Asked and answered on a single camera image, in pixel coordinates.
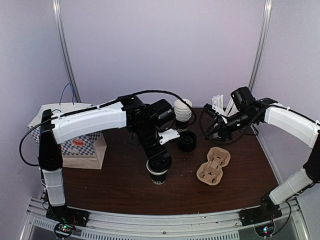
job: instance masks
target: white wall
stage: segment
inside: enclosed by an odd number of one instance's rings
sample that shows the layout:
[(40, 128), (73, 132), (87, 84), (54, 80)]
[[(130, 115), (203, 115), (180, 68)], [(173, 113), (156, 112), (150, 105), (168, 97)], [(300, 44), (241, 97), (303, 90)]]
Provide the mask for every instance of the white wall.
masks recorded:
[[(63, 0), (81, 100), (103, 103), (145, 89), (203, 106), (249, 84), (264, 0)], [(147, 101), (159, 95), (142, 97)]]
[[(19, 141), (68, 80), (51, 0), (1, 0), (0, 33), (0, 239), (16, 240), (31, 196), (42, 191), (38, 168), (19, 157)], [(37, 163), (37, 150), (28, 137), (25, 158)]]
[[(256, 98), (270, 97), (320, 119), (320, 1), (273, 1), (269, 34), (257, 82)], [(266, 146), (286, 180), (308, 160), (311, 150), (286, 132), (263, 124)], [(320, 239), (320, 186), (298, 199), (312, 240)]]

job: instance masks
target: wooden table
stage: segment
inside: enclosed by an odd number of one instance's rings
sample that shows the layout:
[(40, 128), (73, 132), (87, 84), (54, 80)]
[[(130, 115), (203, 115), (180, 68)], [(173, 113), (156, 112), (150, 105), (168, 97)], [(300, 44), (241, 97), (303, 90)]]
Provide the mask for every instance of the wooden table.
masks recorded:
[[(203, 125), (210, 123), (203, 118)], [(166, 182), (152, 183), (141, 146), (125, 144), (131, 134), (124, 129), (104, 132), (107, 150), (102, 170), (64, 168), (64, 189), (69, 206), (121, 214), (175, 215), (212, 213), (258, 205), (260, 197), (277, 181), (255, 136), (244, 136), (225, 146), (231, 154), (216, 186), (199, 181), (197, 169), (207, 161), (214, 145), (205, 141), (198, 122), (189, 128), (197, 135), (193, 152), (182, 152), (177, 143), (166, 147), (173, 159)]]

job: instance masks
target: vertical metal pole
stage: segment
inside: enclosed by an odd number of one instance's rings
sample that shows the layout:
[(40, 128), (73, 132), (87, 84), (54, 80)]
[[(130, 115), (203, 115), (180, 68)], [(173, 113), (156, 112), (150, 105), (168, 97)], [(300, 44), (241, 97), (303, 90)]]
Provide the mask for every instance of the vertical metal pole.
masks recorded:
[(268, 31), (269, 31), (269, 26), (270, 26), (270, 19), (271, 19), (271, 11), (272, 11), (272, 1), (273, 0), (265, 0), (264, 4), (264, 13), (263, 13), (263, 18), (262, 18), (262, 23), (261, 23), (261, 31), (260, 31), (260, 38), (259, 38), (259, 43), (258, 43), (258, 48), (256, 50), (256, 55), (255, 55), (255, 60), (253, 64), (253, 69), (250, 77), (250, 82), (249, 82), (249, 89), (250, 91), (253, 90), (259, 68), (261, 65), (261, 60), (263, 56), (263, 50), (265, 48), (267, 36), (268, 36)]
[(61, 10), (60, 10), (60, 0), (52, 0), (52, 4), (53, 4), (54, 17), (55, 17), (56, 25), (58, 27), (58, 32), (59, 32), (65, 69), (66, 69), (69, 81), (73, 87), (75, 99), (78, 103), (81, 103), (79, 91), (75, 81), (74, 73), (72, 71), (72, 66), (71, 66), (70, 57), (68, 53), (64, 25), (62, 22), (62, 16), (61, 16)]

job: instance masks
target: brown cup holder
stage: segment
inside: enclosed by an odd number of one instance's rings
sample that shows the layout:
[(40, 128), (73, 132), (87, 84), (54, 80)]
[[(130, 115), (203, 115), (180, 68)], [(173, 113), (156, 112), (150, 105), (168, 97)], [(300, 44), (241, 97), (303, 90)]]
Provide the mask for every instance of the brown cup holder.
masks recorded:
[(206, 158), (208, 161), (199, 167), (196, 176), (201, 182), (210, 186), (217, 185), (224, 175), (222, 168), (229, 164), (230, 153), (215, 146), (210, 148)]

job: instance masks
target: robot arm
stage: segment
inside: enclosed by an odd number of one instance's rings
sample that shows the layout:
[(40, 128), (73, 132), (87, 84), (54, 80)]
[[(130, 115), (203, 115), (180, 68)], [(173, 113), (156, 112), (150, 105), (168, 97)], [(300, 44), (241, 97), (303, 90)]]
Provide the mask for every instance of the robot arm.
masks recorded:
[[(218, 134), (218, 144), (226, 139), (232, 140), (234, 131), (247, 128), (251, 124), (267, 123), (297, 137), (312, 149), (308, 161), (300, 170), (261, 198), (261, 208), (256, 214), (260, 219), (268, 218), (278, 209), (279, 204), (320, 181), (320, 125), (273, 99), (256, 100), (247, 87), (238, 88), (231, 93), (231, 97), (239, 112), (228, 117), (227, 122), (222, 120), (211, 106), (205, 106), (205, 111), (215, 118), (216, 124), (210, 134)], [(247, 215), (242, 216), (242, 223), (246, 222), (246, 218)]]
[(54, 115), (50, 109), (43, 112), (38, 162), (51, 210), (47, 212), (48, 218), (68, 219), (73, 215), (77, 219), (88, 219), (87, 213), (83, 211), (70, 213), (72, 209), (67, 207), (63, 187), (60, 144), (77, 136), (126, 127), (129, 132), (137, 135), (148, 158), (148, 167), (152, 171), (163, 172), (170, 168), (172, 158), (163, 145), (178, 138), (179, 134), (173, 129), (158, 132), (157, 127), (160, 128), (174, 119), (172, 106), (164, 99), (153, 104), (144, 104), (136, 96), (119, 97), (113, 102), (115, 103), (105, 107), (100, 105), (75, 112)]

